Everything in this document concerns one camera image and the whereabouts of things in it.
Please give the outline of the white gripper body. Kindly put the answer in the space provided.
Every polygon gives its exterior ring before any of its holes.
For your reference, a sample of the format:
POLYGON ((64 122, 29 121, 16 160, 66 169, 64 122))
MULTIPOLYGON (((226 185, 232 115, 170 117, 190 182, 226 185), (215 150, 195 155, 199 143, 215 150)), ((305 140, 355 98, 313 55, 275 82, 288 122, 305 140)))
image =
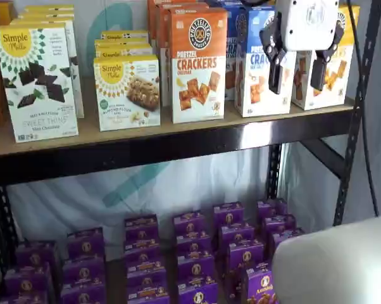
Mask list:
POLYGON ((276 14, 286 51, 319 51, 331 46, 337 23, 336 1, 277 1, 276 14))

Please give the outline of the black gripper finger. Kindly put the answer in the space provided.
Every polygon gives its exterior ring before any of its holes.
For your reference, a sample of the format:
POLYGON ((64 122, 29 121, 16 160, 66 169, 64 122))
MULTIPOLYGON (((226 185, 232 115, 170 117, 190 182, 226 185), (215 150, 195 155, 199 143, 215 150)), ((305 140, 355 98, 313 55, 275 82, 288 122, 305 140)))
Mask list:
POLYGON ((312 88, 322 91, 325 85, 325 77, 327 71, 327 64, 330 62, 332 56, 338 48, 338 44, 342 40, 344 30, 346 28, 346 18, 342 13, 337 14, 337 21, 335 28, 331 30, 334 35, 328 48, 322 50, 316 50, 316 59, 313 62, 313 70, 311 73, 311 86, 312 88))
POLYGON ((268 87, 275 94, 280 94, 283 67, 281 62, 287 54, 282 40, 282 14, 276 12, 273 20, 259 32, 263 51, 270 62, 268 87))

